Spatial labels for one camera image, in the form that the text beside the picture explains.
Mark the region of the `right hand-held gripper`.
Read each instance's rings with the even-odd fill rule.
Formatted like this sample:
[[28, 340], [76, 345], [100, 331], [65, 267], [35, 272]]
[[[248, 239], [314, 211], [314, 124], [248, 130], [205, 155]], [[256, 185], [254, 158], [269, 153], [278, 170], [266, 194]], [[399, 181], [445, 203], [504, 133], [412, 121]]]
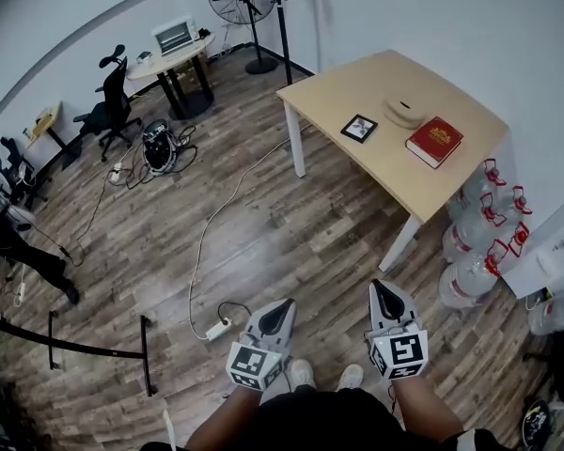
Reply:
[[420, 329], [414, 300], [379, 279], [370, 282], [368, 292], [371, 331], [377, 334], [368, 339], [370, 361], [388, 381], [420, 375], [428, 363], [428, 333]]

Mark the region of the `black picture frame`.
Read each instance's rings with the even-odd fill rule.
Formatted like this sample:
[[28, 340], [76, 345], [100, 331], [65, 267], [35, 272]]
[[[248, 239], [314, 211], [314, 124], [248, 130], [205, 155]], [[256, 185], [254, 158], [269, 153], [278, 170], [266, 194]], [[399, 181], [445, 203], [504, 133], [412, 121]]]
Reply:
[[364, 144], [377, 127], [377, 122], [357, 114], [341, 129], [340, 133], [353, 141]]

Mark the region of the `person's left forearm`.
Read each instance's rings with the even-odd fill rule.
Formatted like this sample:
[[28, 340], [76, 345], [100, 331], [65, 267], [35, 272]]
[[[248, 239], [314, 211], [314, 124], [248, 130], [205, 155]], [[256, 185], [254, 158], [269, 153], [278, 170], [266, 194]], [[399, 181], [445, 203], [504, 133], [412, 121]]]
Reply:
[[187, 451], [222, 451], [248, 426], [261, 398], [261, 391], [237, 386], [192, 433], [184, 448]]

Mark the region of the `person's right forearm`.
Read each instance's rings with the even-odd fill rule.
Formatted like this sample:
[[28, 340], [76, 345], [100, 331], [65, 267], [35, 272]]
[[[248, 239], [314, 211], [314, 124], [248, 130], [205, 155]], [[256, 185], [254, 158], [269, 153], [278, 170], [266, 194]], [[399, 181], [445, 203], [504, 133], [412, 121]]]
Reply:
[[392, 381], [405, 428], [442, 443], [464, 432], [463, 424], [422, 376]]

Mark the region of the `person's left white shoe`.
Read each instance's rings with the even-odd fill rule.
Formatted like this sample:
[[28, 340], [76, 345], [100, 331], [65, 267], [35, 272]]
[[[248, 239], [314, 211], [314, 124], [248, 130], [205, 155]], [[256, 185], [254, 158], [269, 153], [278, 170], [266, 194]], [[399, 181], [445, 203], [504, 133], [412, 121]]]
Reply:
[[295, 359], [290, 364], [290, 385], [293, 391], [302, 387], [316, 389], [314, 371], [306, 359]]

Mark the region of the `person's white shoe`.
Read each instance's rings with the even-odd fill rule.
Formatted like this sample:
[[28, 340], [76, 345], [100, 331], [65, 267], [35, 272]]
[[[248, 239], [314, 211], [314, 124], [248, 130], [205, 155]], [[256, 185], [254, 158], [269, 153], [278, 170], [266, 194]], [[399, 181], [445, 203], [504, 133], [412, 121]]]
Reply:
[[342, 372], [337, 391], [345, 389], [358, 389], [364, 379], [365, 371], [364, 368], [358, 364], [348, 365]]
[[290, 364], [290, 385], [293, 391], [302, 387], [316, 389], [314, 371], [306, 359], [295, 359]]

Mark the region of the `cluster of clear water jugs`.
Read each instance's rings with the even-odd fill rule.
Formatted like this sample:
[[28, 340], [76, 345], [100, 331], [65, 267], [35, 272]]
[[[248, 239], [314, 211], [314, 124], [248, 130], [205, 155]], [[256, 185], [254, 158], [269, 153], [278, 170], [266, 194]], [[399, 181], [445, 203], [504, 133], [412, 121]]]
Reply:
[[521, 259], [533, 211], [524, 188], [510, 188], [493, 158], [475, 170], [446, 208], [451, 220], [442, 238], [447, 267], [438, 294], [445, 306], [463, 311], [477, 306]]

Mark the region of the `person's black clothing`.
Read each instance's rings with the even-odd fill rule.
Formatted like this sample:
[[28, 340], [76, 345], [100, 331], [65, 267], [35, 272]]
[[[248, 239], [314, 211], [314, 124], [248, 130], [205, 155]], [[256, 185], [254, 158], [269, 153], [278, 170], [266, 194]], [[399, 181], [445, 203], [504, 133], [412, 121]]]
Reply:
[[442, 443], [409, 432], [362, 389], [296, 391], [258, 409], [222, 451], [512, 451], [487, 429], [468, 429]]

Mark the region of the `black swivel chair base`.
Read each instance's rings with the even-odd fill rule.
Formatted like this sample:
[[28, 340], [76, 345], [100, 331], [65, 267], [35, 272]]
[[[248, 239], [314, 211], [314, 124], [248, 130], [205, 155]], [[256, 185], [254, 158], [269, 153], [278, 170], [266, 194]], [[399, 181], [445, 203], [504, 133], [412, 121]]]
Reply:
[[538, 352], [527, 352], [523, 356], [523, 361], [536, 360], [547, 364], [547, 370], [535, 390], [527, 397], [531, 400], [535, 397], [546, 382], [552, 380], [552, 389], [557, 393], [558, 398], [564, 404], [564, 333], [552, 335], [551, 348], [548, 354]]

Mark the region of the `black round patterned disc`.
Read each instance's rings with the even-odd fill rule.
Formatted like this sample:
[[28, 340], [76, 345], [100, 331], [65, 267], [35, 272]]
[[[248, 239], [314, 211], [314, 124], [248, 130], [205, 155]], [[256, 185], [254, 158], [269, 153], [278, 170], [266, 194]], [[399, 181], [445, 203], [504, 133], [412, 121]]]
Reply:
[[553, 432], [553, 417], [546, 401], [536, 397], [525, 399], [521, 420], [521, 438], [525, 451], [542, 451]]

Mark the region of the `cardboard box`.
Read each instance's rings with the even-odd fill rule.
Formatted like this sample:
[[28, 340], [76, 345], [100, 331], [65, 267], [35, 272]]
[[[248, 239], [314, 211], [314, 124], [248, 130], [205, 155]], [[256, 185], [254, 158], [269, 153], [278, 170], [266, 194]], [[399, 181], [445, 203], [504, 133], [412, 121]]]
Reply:
[[[200, 64], [200, 68], [202, 70], [203, 81], [206, 83], [208, 88], [212, 88], [212, 85], [209, 81], [209, 64], [208, 61], [204, 58], [203, 54], [200, 54], [196, 58], [197, 62]], [[191, 91], [201, 89], [201, 79], [198, 77], [196, 73], [196, 66], [194, 64], [194, 60], [190, 59], [181, 64], [178, 64], [174, 67], [174, 72], [178, 76], [179, 82], [182, 85], [184, 90], [190, 89]]]

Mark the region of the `round beige table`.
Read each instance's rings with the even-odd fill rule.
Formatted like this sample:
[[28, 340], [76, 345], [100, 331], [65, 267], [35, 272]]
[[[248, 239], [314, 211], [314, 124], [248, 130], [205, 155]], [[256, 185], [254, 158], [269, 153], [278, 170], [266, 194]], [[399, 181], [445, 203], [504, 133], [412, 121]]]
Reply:
[[[206, 112], [214, 102], [211, 86], [201, 65], [199, 56], [205, 54], [207, 47], [212, 44], [215, 35], [210, 33], [204, 39], [199, 39], [187, 47], [169, 56], [152, 56], [147, 63], [137, 64], [127, 69], [129, 80], [140, 80], [156, 77], [159, 86], [169, 102], [169, 117], [175, 121], [188, 120]], [[174, 69], [186, 62], [191, 62], [200, 92], [186, 95]]]

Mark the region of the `white toaster oven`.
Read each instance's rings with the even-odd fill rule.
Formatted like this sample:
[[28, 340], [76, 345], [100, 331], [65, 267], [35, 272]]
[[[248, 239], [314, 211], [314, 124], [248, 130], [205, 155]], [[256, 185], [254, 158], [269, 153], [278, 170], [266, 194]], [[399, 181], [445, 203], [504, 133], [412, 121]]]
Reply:
[[155, 27], [151, 35], [156, 39], [162, 56], [175, 53], [199, 40], [195, 21], [189, 15]]

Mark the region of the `small yellow side table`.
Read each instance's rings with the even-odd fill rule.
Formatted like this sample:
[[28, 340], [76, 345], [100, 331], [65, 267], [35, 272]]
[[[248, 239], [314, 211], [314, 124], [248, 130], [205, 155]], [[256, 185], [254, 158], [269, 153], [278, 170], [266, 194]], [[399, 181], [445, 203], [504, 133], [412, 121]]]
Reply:
[[36, 124], [28, 136], [26, 148], [30, 149], [43, 135], [47, 134], [59, 147], [65, 156], [74, 162], [81, 156], [81, 147], [73, 142], [66, 144], [55, 132], [54, 126], [58, 121], [62, 109], [62, 102], [43, 109], [36, 118]]

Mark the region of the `black metal wheeled stand base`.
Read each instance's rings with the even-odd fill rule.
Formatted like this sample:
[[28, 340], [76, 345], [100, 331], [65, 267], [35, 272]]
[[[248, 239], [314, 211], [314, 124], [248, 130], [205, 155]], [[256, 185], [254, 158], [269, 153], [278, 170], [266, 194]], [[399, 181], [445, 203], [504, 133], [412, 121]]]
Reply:
[[57, 313], [55, 311], [49, 312], [48, 317], [48, 334], [39, 334], [25, 328], [16, 326], [9, 323], [4, 316], [0, 314], [0, 332], [19, 337], [26, 341], [41, 344], [48, 348], [49, 366], [51, 369], [58, 369], [58, 365], [54, 362], [53, 354], [54, 349], [68, 350], [77, 353], [88, 355], [113, 357], [123, 359], [134, 359], [142, 362], [143, 375], [145, 380], [145, 387], [148, 397], [153, 397], [157, 394], [157, 388], [152, 384], [150, 371], [149, 371], [149, 346], [147, 330], [151, 327], [152, 322], [144, 315], [140, 316], [140, 340], [141, 350], [111, 350], [106, 348], [93, 347], [89, 345], [74, 343], [53, 336], [53, 320]]

